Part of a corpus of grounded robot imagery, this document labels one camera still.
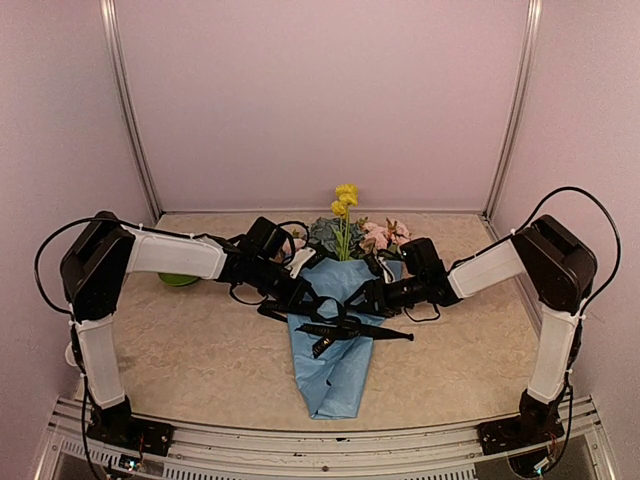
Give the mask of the black printed ribbon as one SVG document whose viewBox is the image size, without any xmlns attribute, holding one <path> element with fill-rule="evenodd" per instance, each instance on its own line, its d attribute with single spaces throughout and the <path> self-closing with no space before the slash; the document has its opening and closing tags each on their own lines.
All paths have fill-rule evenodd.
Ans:
<svg viewBox="0 0 640 480">
<path fill-rule="evenodd" d="M 363 323 L 358 317 L 348 314 L 336 299 L 326 296 L 292 301 L 289 304 L 277 300 L 264 300 L 258 306 L 257 312 L 285 323 L 288 322 L 290 315 L 307 317 L 309 322 L 301 324 L 295 330 L 318 337 L 311 347 L 314 359 L 323 355 L 337 341 L 348 341 L 359 337 L 372 340 L 414 340 L 414 335 L 411 333 Z"/>
</svg>

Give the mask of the blue wrapping paper sheet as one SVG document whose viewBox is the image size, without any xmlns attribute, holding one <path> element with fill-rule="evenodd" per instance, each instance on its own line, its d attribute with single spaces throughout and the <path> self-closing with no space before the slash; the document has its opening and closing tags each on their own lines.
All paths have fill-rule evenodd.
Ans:
<svg viewBox="0 0 640 480">
<path fill-rule="evenodd" d="M 375 278 L 363 260 L 340 262 L 330 258 L 302 270 L 300 276 L 311 283 L 316 294 L 332 299 L 321 309 L 325 317 L 337 313 L 336 302 L 344 302 L 365 281 Z M 359 337 L 337 341 L 315 358 L 312 346 L 319 338 L 298 330 L 308 321 L 306 316 L 288 316 L 295 380 L 309 416 L 314 420 L 355 418 L 373 354 L 373 340 Z"/>
</svg>

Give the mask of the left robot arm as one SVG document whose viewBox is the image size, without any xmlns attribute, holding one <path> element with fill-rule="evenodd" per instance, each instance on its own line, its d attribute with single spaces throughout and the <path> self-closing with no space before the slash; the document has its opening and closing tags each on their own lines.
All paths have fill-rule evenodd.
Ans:
<svg viewBox="0 0 640 480">
<path fill-rule="evenodd" d="M 257 219 L 232 238 L 167 233 L 102 211 L 49 234 L 34 256 L 44 303 L 70 322 L 90 424 L 121 445 L 136 414 L 202 419 L 228 322 L 260 323 L 259 305 L 312 296 L 313 249 L 291 226 Z"/>
</svg>

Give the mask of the blue fake flower bunch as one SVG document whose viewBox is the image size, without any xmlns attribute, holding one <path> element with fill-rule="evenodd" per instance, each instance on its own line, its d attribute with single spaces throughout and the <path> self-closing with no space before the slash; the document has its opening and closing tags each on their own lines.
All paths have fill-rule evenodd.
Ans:
<svg viewBox="0 0 640 480">
<path fill-rule="evenodd" d="M 356 260 L 365 255 L 360 246 L 365 233 L 358 222 L 346 226 L 341 218 L 319 217 L 312 223 L 309 233 L 309 243 L 335 260 Z"/>
</svg>

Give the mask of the yellow fake flower stem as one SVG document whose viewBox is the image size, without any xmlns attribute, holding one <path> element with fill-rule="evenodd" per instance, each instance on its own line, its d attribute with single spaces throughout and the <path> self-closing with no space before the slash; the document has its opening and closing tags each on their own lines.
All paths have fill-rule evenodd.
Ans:
<svg viewBox="0 0 640 480">
<path fill-rule="evenodd" d="M 340 219 L 338 241 L 338 256 L 341 261 L 347 261 L 350 256 L 350 211 L 358 205 L 358 187 L 354 184 L 341 184 L 335 188 L 336 199 L 331 203 L 332 213 Z"/>
</svg>

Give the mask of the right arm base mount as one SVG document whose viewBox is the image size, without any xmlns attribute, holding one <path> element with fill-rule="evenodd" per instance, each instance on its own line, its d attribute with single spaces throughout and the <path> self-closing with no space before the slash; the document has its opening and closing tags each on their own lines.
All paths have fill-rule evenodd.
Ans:
<svg viewBox="0 0 640 480">
<path fill-rule="evenodd" d="M 543 426 L 526 425 L 519 416 L 513 416 L 480 423 L 477 432 L 483 454 L 494 455 L 562 438 L 565 428 L 558 415 Z"/>
</svg>

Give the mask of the pale pink fake flower stem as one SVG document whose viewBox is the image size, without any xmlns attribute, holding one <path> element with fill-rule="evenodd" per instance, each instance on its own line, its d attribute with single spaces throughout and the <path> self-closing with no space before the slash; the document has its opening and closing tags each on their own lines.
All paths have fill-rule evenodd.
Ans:
<svg viewBox="0 0 640 480">
<path fill-rule="evenodd" d="M 387 218 L 378 224 L 365 217 L 359 219 L 357 225 L 363 234 L 356 248 L 357 258 L 368 254 L 394 255 L 411 240 L 409 229 L 397 219 Z"/>
</svg>

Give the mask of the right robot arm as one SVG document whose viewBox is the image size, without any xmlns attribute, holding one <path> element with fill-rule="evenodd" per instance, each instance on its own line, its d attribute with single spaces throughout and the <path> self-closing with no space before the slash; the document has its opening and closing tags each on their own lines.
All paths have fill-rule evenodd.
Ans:
<svg viewBox="0 0 640 480">
<path fill-rule="evenodd" d="M 357 217 L 378 224 L 385 217 L 406 224 L 413 238 L 431 237 L 449 264 L 493 242 L 479 215 L 468 212 L 419 212 L 361 209 Z M 550 214 L 588 244 L 589 227 L 603 228 L 604 258 L 598 260 L 595 291 L 611 272 L 615 243 L 611 227 L 592 200 L 565 191 L 549 199 L 537 215 Z M 535 365 L 536 318 L 523 301 L 522 276 L 478 292 L 451 307 L 441 307 L 438 321 L 414 323 L 404 315 L 389 327 L 413 332 L 414 342 L 376 342 L 359 415 L 344 421 L 356 430 L 402 429 L 483 421 L 517 412 Z"/>
</svg>

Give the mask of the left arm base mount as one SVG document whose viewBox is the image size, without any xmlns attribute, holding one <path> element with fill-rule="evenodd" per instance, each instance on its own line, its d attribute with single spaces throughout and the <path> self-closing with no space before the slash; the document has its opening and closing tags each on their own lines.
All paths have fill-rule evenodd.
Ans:
<svg viewBox="0 0 640 480">
<path fill-rule="evenodd" d="M 166 457 L 175 428 L 168 423 L 134 416 L 101 416 L 91 421 L 87 436 L 105 444 Z"/>
</svg>

